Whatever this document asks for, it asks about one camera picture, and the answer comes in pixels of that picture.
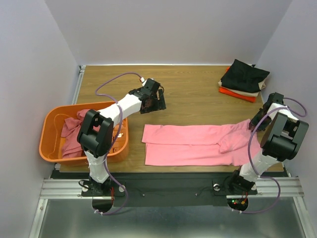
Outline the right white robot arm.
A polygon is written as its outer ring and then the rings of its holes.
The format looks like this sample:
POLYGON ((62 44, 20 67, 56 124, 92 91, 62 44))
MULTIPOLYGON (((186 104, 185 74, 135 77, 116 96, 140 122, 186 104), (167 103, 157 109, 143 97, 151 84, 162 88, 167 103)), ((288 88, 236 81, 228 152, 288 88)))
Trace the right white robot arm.
POLYGON ((269 167, 292 160, 298 154, 309 124, 297 118, 300 114, 285 105, 285 99, 282 94, 271 93, 252 118, 249 124, 252 133, 247 146, 249 162, 233 172, 228 181, 230 192, 250 192, 269 167), (265 131, 265 134, 260 142, 260 152, 252 156, 252 137, 258 130, 265 131))

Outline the light pink t shirt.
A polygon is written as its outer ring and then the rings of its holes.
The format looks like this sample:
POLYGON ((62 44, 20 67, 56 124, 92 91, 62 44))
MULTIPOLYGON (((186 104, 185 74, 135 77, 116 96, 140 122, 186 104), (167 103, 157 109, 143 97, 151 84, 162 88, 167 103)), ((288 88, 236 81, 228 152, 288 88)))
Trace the light pink t shirt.
MULTIPOLYGON (((144 127, 148 166, 240 166, 249 161, 250 120, 224 125, 151 125, 144 127)), ((260 151, 252 137, 251 154, 260 151)))

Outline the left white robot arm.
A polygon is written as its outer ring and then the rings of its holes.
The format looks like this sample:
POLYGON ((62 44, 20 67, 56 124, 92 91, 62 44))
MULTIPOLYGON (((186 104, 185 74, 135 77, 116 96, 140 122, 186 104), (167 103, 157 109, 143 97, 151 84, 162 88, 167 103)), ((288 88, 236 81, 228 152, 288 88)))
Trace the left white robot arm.
POLYGON ((130 115, 166 109, 164 87, 155 80, 140 79, 142 86, 129 91, 121 100, 101 109, 88 110, 77 136, 77 142, 85 153, 89 164, 89 181, 80 185, 98 195, 110 191, 111 182, 105 164, 107 156, 118 138, 119 132, 113 135, 115 126, 121 129, 122 122, 130 115))

